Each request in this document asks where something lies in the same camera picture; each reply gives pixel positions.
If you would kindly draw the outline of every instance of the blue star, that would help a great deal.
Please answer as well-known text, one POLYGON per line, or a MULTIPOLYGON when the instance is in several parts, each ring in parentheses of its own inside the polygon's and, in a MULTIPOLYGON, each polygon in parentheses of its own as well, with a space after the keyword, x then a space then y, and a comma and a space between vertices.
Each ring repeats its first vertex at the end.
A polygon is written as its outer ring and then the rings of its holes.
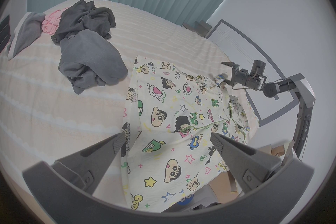
POLYGON ((162 196, 161 198, 164 198, 164 199, 165 199, 164 202, 166 202, 166 201, 168 201, 171 197, 173 197, 175 194, 176 194, 176 193, 174 193, 174 194, 170 194, 169 192, 167 192, 167 195, 166 195, 166 196, 162 196))
POLYGON ((185 105, 180 105, 180 107, 181 107, 181 109, 180 109, 180 110, 181 110, 182 112, 184 112, 184 111, 188 110, 188 109, 185 107, 185 105))

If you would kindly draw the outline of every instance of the yellow star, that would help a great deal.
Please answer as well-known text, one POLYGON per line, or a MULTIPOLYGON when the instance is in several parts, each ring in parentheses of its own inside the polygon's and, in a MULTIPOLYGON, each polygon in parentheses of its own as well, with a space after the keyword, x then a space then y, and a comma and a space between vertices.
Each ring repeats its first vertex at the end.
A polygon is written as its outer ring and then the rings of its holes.
POLYGON ((145 179, 145 187, 153 187, 154 184, 156 183, 156 180, 153 179, 153 177, 149 177, 149 179, 145 179))

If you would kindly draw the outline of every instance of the wall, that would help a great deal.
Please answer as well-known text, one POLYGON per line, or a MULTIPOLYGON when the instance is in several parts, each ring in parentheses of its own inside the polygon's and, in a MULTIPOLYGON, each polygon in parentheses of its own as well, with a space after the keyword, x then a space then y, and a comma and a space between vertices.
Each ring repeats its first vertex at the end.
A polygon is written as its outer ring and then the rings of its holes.
MULTIPOLYGON (((292 219, 322 183, 335 158, 336 16, 328 0, 224 0, 207 21, 225 20, 258 44, 285 76, 302 73, 316 94, 303 161, 314 176, 284 223, 292 219)), ((250 145, 293 137, 298 107, 261 127, 250 145)))
POLYGON ((14 34, 15 27, 22 17, 27 13, 27 0, 9 0, 0 21, 9 14, 10 34, 14 34))

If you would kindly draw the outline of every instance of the garment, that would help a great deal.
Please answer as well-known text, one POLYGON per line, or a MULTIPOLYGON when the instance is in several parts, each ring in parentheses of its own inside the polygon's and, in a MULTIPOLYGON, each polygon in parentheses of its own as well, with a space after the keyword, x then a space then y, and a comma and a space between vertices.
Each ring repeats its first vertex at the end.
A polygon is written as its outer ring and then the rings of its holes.
POLYGON ((122 130, 128 146, 121 173, 129 208, 159 213, 195 193, 228 170, 211 133, 247 144, 250 127, 257 126, 257 120, 247 121, 225 85, 138 55, 122 130))
POLYGON ((41 24, 45 18, 44 13, 27 12, 19 21, 7 46, 8 60, 15 57, 21 50, 28 47, 41 36, 41 24))
POLYGON ((62 13, 58 29, 51 39, 57 43, 85 29, 95 31, 108 39, 111 37, 109 30, 115 25, 116 21, 111 9, 96 8, 94 1, 86 3, 84 0, 79 0, 62 13))
POLYGON ((62 39, 60 45, 58 69, 68 77, 77 94, 93 85, 117 84, 127 75, 119 51, 94 31, 82 30, 62 39))
POLYGON ((46 15, 44 21, 42 21, 42 31, 47 34, 54 34, 60 24, 61 15, 66 9, 68 8, 63 8, 62 10, 58 9, 51 14, 46 15))

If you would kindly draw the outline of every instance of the bed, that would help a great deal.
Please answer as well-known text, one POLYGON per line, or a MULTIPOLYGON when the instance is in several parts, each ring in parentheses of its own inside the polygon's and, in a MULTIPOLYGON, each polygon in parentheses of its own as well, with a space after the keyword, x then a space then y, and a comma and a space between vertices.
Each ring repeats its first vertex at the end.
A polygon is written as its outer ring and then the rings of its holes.
MULTIPOLYGON (((45 13, 77 1, 67 0, 45 13)), ((96 7, 110 8, 115 15, 117 25, 111 29, 108 41, 118 49, 128 68, 128 76, 119 84, 75 94, 57 68, 60 47, 46 33, 11 61, 4 51, 0 53, 0 162, 21 198, 45 222, 47 216, 32 198, 22 171, 41 160, 51 165, 56 159, 120 132, 125 96, 138 54, 172 61, 210 77, 231 73, 229 67, 221 65, 229 61, 228 57, 196 33, 121 3, 94 2, 96 7)), ((257 121, 248 108, 244 90, 228 91, 239 98, 248 121, 257 121)), ((251 128, 247 140, 256 131, 257 127, 251 128)), ((113 161, 93 195, 116 205, 125 204, 120 158, 113 161)))

